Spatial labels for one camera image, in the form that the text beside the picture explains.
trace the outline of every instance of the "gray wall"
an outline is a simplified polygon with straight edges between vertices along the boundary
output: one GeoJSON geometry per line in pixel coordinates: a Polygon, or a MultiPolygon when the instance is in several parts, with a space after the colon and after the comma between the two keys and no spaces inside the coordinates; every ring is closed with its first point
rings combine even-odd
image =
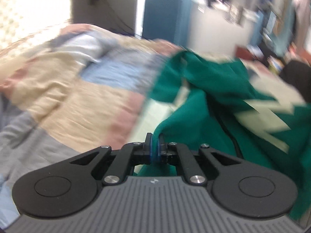
{"type": "MultiPolygon", "coordinates": [[[[107,0],[116,14],[133,30],[135,29],[137,0],[107,0]]],[[[90,23],[108,30],[133,30],[124,26],[103,1],[89,5],[89,0],[72,0],[72,18],[74,23],[90,23]]]]}

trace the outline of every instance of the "light blue patch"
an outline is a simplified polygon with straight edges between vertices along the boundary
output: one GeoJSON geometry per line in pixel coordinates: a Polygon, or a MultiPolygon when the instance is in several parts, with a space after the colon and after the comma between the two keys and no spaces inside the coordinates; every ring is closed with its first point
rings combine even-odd
{"type": "Polygon", "coordinates": [[[11,189],[6,186],[4,178],[0,175],[0,228],[7,228],[18,217],[11,189]]]}
{"type": "Polygon", "coordinates": [[[137,85],[144,72],[145,66],[126,64],[104,57],[99,63],[90,64],[80,76],[91,83],[138,92],[137,85]]]}

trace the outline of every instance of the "power cord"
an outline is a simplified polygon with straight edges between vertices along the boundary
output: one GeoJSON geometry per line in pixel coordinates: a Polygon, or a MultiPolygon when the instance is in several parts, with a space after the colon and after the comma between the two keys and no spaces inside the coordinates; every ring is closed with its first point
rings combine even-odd
{"type": "MultiPolygon", "coordinates": [[[[89,0],[89,5],[95,6],[96,3],[97,3],[97,1],[99,1],[99,0],[89,0]]],[[[100,0],[100,1],[103,1],[103,2],[108,6],[108,8],[110,8],[110,10],[113,12],[113,14],[115,15],[115,17],[116,17],[122,24],[124,24],[124,26],[126,26],[127,28],[129,28],[130,30],[132,30],[132,31],[134,32],[134,29],[132,29],[131,27],[129,27],[129,26],[118,16],[118,14],[117,14],[117,13],[115,12],[115,10],[111,7],[110,3],[109,3],[107,0],[100,0]]],[[[120,26],[118,25],[117,22],[115,22],[115,23],[116,23],[116,25],[117,25],[120,29],[123,30],[123,28],[120,27],[120,26]]]]}

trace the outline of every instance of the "hanging clothes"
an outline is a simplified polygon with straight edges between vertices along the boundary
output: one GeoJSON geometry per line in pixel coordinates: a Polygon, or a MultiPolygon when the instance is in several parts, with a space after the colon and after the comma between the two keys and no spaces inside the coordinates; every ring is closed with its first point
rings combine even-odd
{"type": "Polygon", "coordinates": [[[304,48],[304,43],[310,26],[310,4],[311,0],[293,0],[293,5],[296,10],[296,34],[294,43],[298,53],[304,48]]]}

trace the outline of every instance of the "green fabric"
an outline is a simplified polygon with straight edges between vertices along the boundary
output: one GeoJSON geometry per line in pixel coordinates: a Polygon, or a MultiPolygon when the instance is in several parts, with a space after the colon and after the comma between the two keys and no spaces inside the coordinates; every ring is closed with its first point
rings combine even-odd
{"type": "MultiPolygon", "coordinates": [[[[240,60],[218,64],[189,51],[180,52],[170,59],[150,97],[158,101],[173,102],[182,79],[189,82],[190,94],[185,104],[155,130],[153,155],[156,157],[157,139],[161,133],[167,142],[184,143],[192,150],[207,143],[215,149],[235,155],[232,141],[214,117],[217,113],[237,140],[246,160],[281,171],[295,181],[299,196],[291,216],[298,219],[311,201],[311,107],[295,106],[293,114],[273,111],[290,127],[290,130],[271,134],[289,145],[289,151],[285,153],[250,132],[234,116],[253,110],[244,100],[257,99],[265,103],[276,101],[256,91],[248,78],[247,69],[240,60]]],[[[174,167],[153,163],[144,166],[139,176],[174,174],[174,167]]]]}

